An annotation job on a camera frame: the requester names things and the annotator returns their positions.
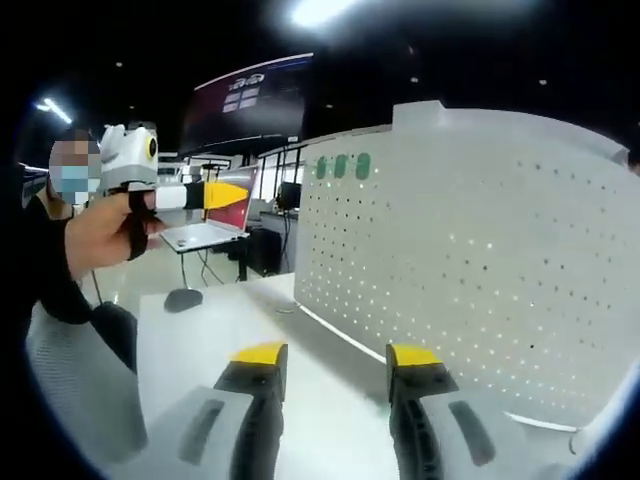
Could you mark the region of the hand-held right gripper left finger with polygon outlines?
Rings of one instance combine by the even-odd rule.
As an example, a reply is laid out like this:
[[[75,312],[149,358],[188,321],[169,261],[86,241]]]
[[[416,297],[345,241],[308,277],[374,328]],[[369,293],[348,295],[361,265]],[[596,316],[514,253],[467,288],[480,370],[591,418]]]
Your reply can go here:
[[[284,429],[288,345],[237,352],[211,387],[197,387],[157,419],[146,479],[272,479]]]

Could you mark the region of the person's left hand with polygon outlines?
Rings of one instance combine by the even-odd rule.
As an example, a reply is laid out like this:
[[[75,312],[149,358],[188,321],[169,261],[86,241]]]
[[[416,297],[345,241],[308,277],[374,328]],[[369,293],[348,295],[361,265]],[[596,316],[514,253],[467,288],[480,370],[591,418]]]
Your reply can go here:
[[[117,193],[90,203],[65,227],[65,254],[74,280],[161,246],[167,225],[155,216],[156,194]]]

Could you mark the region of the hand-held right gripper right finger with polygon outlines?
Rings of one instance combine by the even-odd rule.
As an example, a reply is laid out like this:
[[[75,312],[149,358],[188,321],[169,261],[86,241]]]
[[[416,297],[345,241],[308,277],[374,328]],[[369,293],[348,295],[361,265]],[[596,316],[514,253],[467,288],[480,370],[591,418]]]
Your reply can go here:
[[[491,397],[461,388],[431,351],[386,346],[389,430],[401,479],[531,479],[522,429]]]

